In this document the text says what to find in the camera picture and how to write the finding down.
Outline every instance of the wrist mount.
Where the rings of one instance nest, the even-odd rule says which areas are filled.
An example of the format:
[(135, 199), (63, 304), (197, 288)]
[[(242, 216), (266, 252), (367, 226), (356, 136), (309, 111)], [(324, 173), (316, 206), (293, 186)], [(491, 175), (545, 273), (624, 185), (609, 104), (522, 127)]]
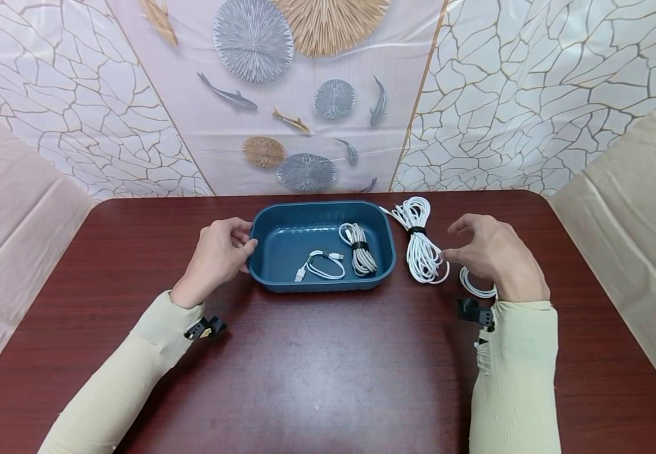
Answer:
[(458, 298), (456, 303), (460, 320), (485, 326), (490, 333), (494, 331), (494, 314), (489, 307), (481, 307), (474, 298)]
[(214, 316), (209, 320), (202, 317), (201, 320), (196, 322), (193, 327), (189, 328), (187, 332), (184, 333), (184, 337), (193, 341), (194, 339), (216, 335), (226, 329), (227, 324), (219, 319), (219, 317)]

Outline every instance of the coiled white cable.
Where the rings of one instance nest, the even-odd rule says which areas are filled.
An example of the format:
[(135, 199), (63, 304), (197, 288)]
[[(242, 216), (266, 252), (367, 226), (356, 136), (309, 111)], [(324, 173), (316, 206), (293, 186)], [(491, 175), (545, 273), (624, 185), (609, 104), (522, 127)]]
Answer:
[(374, 257), (372, 257), (369, 249), (367, 249), (367, 238), (365, 237), (365, 230), (358, 225), (357, 223), (353, 224), (341, 224), (338, 228), (338, 235), (340, 239), (343, 240), (343, 243), (346, 243), (349, 247), (353, 247), (353, 244), (356, 243), (365, 243), (364, 247), (359, 247), (353, 249), (353, 271), (355, 271), (356, 276), (366, 276), (372, 272), (377, 271), (377, 264)]
[[(395, 210), (388, 211), (384, 207), (381, 210), (385, 214), (393, 216), (393, 218), (405, 230), (411, 228), (426, 228), (426, 223), (431, 214), (431, 204), (423, 197), (411, 197), (402, 205), (396, 205)], [(441, 249), (433, 244), (425, 233), (415, 231), (411, 233), (411, 238), (408, 240), (408, 251), (406, 252), (406, 262), (411, 276), (418, 282), (424, 284), (438, 284), (446, 281), (449, 277), (449, 263), (446, 262), (446, 273), (441, 278), (439, 277), (439, 267), (444, 263), (441, 257)]]
[[(318, 268), (315, 268), (313, 266), (313, 259), (317, 256), (322, 256), (326, 259), (330, 259), (333, 261), (334, 264), (338, 265), (340, 267), (341, 273), (339, 276), (334, 276), (333, 274), (328, 274), (324, 271), (320, 271)], [(343, 254), (332, 252), (332, 253), (324, 253), (322, 250), (313, 250), (313, 252), (310, 253), (308, 256), (308, 259), (305, 261), (305, 263), (302, 265), (302, 267), (297, 269), (297, 274), (295, 274), (295, 282), (302, 282), (302, 279), (305, 277), (305, 270), (312, 272), (315, 274), (315, 276), (322, 277), (323, 279), (328, 279), (329, 281), (337, 281), (338, 279), (342, 279), (345, 277), (345, 268), (343, 268), (343, 264), (340, 262), (343, 259)]]
[(461, 282), (461, 285), (466, 288), (466, 291), (471, 293), (474, 296), (477, 296), (479, 298), (484, 298), (484, 300), (489, 300), (490, 298), (494, 298), (497, 295), (497, 287), (494, 286), (491, 288), (491, 290), (480, 290), (474, 286), (471, 285), (471, 282), (468, 280), (468, 268), (463, 267), (461, 268), (461, 271), (459, 272), (459, 282)]

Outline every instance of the forearm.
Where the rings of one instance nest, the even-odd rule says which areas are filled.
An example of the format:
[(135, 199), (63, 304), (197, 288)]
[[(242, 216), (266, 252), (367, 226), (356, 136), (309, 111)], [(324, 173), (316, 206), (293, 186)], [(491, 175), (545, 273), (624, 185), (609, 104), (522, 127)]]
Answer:
[(202, 311), (202, 306), (172, 305), (169, 292), (161, 293), (69, 402), (38, 453), (113, 453), (156, 383), (189, 348), (184, 331), (202, 318)]
[(482, 332), (471, 454), (559, 454), (554, 395), (557, 313), (549, 301), (498, 302)]

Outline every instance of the hand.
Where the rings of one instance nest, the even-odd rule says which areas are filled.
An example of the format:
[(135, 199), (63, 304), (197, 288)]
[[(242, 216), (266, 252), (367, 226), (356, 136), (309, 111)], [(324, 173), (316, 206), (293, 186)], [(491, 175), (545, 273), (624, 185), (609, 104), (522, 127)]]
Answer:
[(444, 260), (460, 263), (475, 276), (494, 281), (499, 300), (528, 302), (550, 298), (542, 269), (511, 225), (491, 216), (465, 214), (448, 232), (473, 237), (463, 248), (443, 250)]
[(233, 217), (202, 229), (187, 271), (171, 290), (171, 301), (191, 309), (238, 271), (248, 272), (245, 262), (257, 247), (251, 228), (252, 223)]

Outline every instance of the dark red table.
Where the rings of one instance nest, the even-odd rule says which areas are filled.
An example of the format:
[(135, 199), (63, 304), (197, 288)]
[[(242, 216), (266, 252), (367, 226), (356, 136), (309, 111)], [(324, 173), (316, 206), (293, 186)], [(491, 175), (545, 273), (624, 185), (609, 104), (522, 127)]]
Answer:
[[(429, 236), (465, 212), (514, 225), (559, 311), (564, 453), (656, 454), (656, 372), (541, 197), (433, 192)], [(0, 453), (35, 453), (52, 421), (181, 276), (199, 229), (274, 202), (407, 194), (108, 201), (86, 219), (0, 356)], [(248, 276), (207, 312), (227, 335), (196, 343), (157, 386), (118, 453), (466, 453), (477, 328), (456, 320), (458, 267), (440, 286), (399, 261), (370, 292), (275, 295)]]

